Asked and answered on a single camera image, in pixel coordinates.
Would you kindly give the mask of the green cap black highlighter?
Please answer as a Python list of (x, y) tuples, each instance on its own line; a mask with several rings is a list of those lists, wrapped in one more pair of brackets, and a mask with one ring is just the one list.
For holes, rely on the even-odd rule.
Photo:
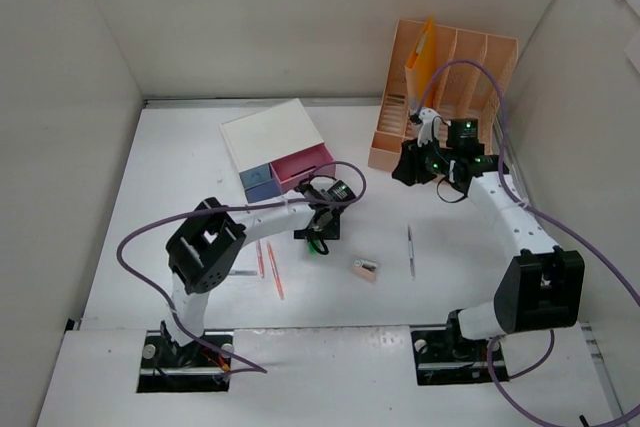
[(321, 249), (313, 241), (308, 240), (307, 241), (307, 247), (308, 247), (309, 253), (311, 255), (321, 255), (322, 254)]

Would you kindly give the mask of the pink drawer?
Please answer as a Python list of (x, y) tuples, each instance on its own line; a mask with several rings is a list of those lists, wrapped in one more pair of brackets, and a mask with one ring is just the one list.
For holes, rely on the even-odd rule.
[(321, 143), (275, 160), (271, 163), (271, 168), (280, 191), (285, 193), (294, 189), (312, 171), (332, 160), (333, 157), (326, 145)]

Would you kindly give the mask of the orange gel pen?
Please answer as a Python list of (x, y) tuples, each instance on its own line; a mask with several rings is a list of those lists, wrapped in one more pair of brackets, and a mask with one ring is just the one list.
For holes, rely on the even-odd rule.
[(279, 274), (279, 269), (278, 269), (278, 265), (277, 265), (277, 261), (276, 261), (276, 257), (275, 257), (275, 252), (273, 250), (273, 247), (271, 245), (270, 241), (267, 241), (267, 252), (268, 252), (268, 258), (269, 258), (269, 262), (270, 262), (270, 266), (271, 266), (271, 271), (272, 271), (272, 275), (274, 278), (274, 282), (276, 285), (276, 290), (278, 293), (278, 296), (280, 298), (280, 300), (284, 300), (285, 296), (284, 296), (284, 290), (283, 290), (283, 286), (282, 286), (282, 282), (281, 282), (281, 278), (280, 278), (280, 274)]

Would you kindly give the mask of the white pastel drawer box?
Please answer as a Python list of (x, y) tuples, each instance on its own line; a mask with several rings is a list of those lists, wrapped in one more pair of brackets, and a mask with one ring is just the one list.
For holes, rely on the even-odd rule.
[[(220, 130), (238, 176), (247, 169), (263, 164), (271, 166), (275, 160), (325, 144), (298, 99), (224, 122)], [(312, 172), (334, 176), (336, 167), (330, 162)]]

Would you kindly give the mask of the orange A4 file folder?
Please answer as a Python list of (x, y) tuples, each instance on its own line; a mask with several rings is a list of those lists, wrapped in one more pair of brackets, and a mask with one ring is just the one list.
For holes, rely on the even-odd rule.
[(427, 89), (436, 72), (436, 30), (433, 17), (421, 28), (405, 64), (405, 79), (410, 115), (433, 104), (433, 89)]

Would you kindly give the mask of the peach plastic desk organizer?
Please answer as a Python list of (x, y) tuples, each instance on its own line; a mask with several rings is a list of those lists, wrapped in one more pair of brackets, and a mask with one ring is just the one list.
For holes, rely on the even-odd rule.
[[(372, 168), (392, 171), (398, 163), (401, 144), (417, 134), (417, 127), (409, 120), (405, 64), (424, 24), (406, 19), (397, 23), (377, 126), (369, 150), (368, 165)], [(452, 60), (474, 60), (494, 76), (502, 91), (507, 89), (518, 60), (517, 39), (436, 24), (435, 30), (437, 68)], [(456, 64), (446, 68), (433, 87), (431, 107), (447, 120), (476, 119), (480, 141), (490, 150), (499, 101), (489, 79), (475, 67)]]

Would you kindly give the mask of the grey clear pen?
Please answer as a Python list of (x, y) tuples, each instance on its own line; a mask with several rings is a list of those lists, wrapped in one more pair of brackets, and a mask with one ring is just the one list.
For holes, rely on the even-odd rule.
[(256, 270), (231, 270), (229, 273), (230, 276), (244, 276), (244, 277), (253, 277), (258, 276), (258, 272)]

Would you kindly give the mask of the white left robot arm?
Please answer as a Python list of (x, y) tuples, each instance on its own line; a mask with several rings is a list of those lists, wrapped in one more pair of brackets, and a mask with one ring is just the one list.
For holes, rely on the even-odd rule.
[(321, 177), (239, 211), (186, 219), (166, 244), (174, 308), (164, 321), (164, 355), (180, 367), (196, 361), (210, 292), (226, 279), (244, 247), (282, 232), (322, 241), (355, 199), (345, 182)]

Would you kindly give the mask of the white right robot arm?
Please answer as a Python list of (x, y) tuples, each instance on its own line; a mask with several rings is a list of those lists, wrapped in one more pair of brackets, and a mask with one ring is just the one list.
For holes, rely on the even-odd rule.
[(573, 326), (584, 260), (563, 249), (527, 211), (505, 161), (486, 153), (477, 120), (445, 121), (432, 109), (412, 120), (419, 132), (402, 143), (393, 179), (407, 186), (446, 182), (484, 216), (509, 262), (490, 301), (453, 312), (455, 326), (442, 335), (445, 352), (464, 359), (479, 340)]

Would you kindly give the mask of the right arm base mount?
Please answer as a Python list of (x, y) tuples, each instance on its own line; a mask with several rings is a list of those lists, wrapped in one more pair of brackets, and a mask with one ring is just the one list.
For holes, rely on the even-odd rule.
[(458, 310), (444, 324), (410, 327), (418, 386), (491, 383), (487, 364), (488, 341), (462, 337)]

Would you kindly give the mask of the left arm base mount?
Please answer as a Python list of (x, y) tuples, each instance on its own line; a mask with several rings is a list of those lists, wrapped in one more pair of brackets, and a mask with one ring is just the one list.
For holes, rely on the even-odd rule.
[(176, 347), (160, 331), (146, 333), (142, 348), (138, 394), (186, 394), (227, 392), (229, 356), (198, 342)]

